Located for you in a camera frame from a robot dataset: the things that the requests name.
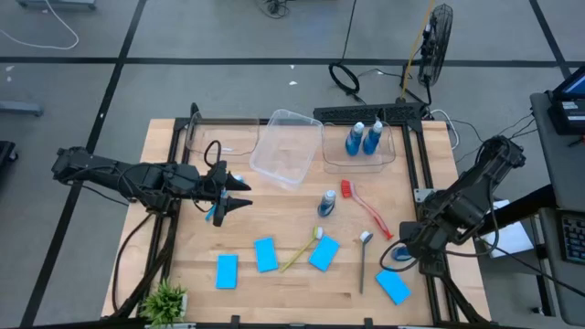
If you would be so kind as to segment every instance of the red brush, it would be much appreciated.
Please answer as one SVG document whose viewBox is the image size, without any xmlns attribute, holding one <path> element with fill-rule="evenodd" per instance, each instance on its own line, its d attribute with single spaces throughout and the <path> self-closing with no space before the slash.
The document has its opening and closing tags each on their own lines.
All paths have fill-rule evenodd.
<svg viewBox="0 0 585 329">
<path fill-rule="evenodd" d="M 379 213 L 374 210 L 373 207 L 370 207 L 367 205 L 366 202 L 364 202 L 364 200 L 362 200 L 356 192 L 356 187 L 354 186 L 354 183 L 346 180 L 346 179 L 342 179 L 341 180 L 341 195 L 344 197 L 352 197 L 354 198 L 354 200 L 361 206 L 363 207 L 365 210 L 367 210 L 367 212 L 376 220 L 376 223 L 378 223 L 378 226 L 380 227 L 380 229 L 382 230 L 382 232 L 384 232 L 384 235 L 386 236 L 386 239 L 392 239 L 393 235 L 390 234 L 390 231 L 388 230 L 388 228 L 386 227 L 386 224 L 384 223 L 384 220 L 382 220 L 382 216 L 379 215 Z"/>
</svg>

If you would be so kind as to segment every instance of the wooden table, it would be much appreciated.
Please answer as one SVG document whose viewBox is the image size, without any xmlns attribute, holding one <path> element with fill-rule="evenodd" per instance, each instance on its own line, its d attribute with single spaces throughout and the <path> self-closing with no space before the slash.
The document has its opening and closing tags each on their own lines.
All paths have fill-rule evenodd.
<svg viewBox="0 0 585 329">
<path fill-rule="evenodd" d="M 174 120 L 150 122 L 142 162 L 166 161 L 173 123 Z M 424 122 L 423 127 L 434 186 L 446 188 L 457 179 L 446 126 L 444 122 Z M 392 135 L 396 159 L 380 173 L 328 174 L 324 171 L 319 148 L 307 177 L 295 191 L 266 182 L 250 169 L 247 161 L 227 159 L 229 170 L 242 175 L 252 187 L 249 192 L 235 195 L 249 198 L 254 204 L 229 213 L 223 226 L 216 228 L 204 220 L 205 214 L 199 212 L 191 201 L 183 202 L 170 280 L 188 290 L 185 321 L 227 323 L 232 314 L 237 314 L 243 323 L 362 324 L 365 317 L 371 317 L 375 324 L 432 324 L 425 278 L 416 268 L 400 274 L 411 290 L 411 296 L 400 306 L 395 305 L 378 285 L 374 278 L 381 271 L 378 260 L 390 242 L 383 239 L 374 220 L 364 209 L 353 200 L 343 199 L 340 193 L 342 178 L 354 182 L 359 195 L 379 210 L 396 236 L 400 221 L 415 220 L 400 128 L 392 128 Z M 424 186 L 416 137 L 414 134 L 411 136 L 420 186 Z M 190 164 L 196 165 L 201 172 L 207 171 L 198 154 L 191 154 Z M 316 206 L 328 189 L 337 191 L 335 210 L 328 218 L 319 218 Z M 144 216 L 141 205 L 130 205 L 121 242 Z M 154 220 L 151 219 L 131 239 L 122 256 L 118 304 L 130 294 L 144 274 L 153 225 Z M 324 227 L 325 234 L 341 244 L 327 272 L 321 272 L 307 263 L 310 249 L 284 273 L 258 273 L 254 240 L 273 237 L 278 261 L 283 265 L 311 237 L 314 225 Z M 374 238 L 367 245 L 365 288 L 364 294 L 360 294 L 359 235 L 364 230 L 373 232 Z M 450 245 L 449 248 L 474 252 L 471 241 L 460 247 Z M 235 290 L 215 288 L 216 260 L 223 253 L 239 255 L 238 287 Z M 465 297 L 480 315 L 490 319 L 477 259 L 449 256 L 449 263 L 452 278 Z M 403 266 L 390 260 L 388 264 Z M 448 314 L 442 285 L 438 283 L 437 286 L 441 317 L 446 320 Z M 112 313 L 111 290 L 112 283 L 103 305 L 104 315 Z"/>
</svg>

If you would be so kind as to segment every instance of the potted plant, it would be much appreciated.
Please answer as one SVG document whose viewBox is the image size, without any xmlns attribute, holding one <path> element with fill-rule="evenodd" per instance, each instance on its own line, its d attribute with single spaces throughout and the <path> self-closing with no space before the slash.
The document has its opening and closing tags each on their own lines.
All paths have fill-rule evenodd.
<svg viewBox="0 0 585 329">
<path fill-rule="evenodd" d="M 165 279 L 155 293 L 144 301 L 140 315 L 152 321 L 153 328 L 166 328 L 174 322 L 182 322 L 186 312 L 186 289 L 171 287 Z"/>
</svg>

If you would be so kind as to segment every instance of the blue sponge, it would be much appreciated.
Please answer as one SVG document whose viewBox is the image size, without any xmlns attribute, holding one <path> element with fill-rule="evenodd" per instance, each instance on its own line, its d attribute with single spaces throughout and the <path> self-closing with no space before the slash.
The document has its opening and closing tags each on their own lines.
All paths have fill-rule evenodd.
<svg viewBox="0 0 585 329">
<path fill-rule="evenodd" d="M 219 255 L 216 288 L 235 289 L 238 284 L 238 255 Z"/>
<path fill-rule="evenodd" d="M 376 276 L 376 281 L 384 288 L 396 305 L 400 305 L 410 296 L 409 287 L 404 284 L 396 272 L 382 271 Z"/>
<path fill-rule="evenodd" d="M 254 248 L 256 249 L 258 272 L 262 273 L 278 269 L 272 238 L 257 239 L 254 241 Z"/>
<path fill-rule="evenodd" d="M 329 264 L 339 249 L 339 243 L 327 236 L 324 236 L 317 248 L 314 249 L 309 262 L 321 271 L 327 271 Z"/>
</svg>

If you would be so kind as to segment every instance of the blue spray bottle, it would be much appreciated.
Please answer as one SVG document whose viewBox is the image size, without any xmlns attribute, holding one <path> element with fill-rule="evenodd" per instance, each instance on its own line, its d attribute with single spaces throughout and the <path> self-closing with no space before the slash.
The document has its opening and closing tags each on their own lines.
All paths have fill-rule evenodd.
<svg viewBox="0 0 585 329">
<path fill-rule="evenodd" d="M 367 132 L 366 139 L 364 140 L 364 153 L 373 154 L 378 147 L 380 136 L 382 135 L 382 122 L 376 121 L 374 126 Z"/>
<path fill-rule="evenodd" d="M 354 156 L 359 152 L 359 145 L 362 143 L 363 133 L 364 124 L 362 122 L 356 123 L 346 138 L 347 154 Z"/>
</svg>

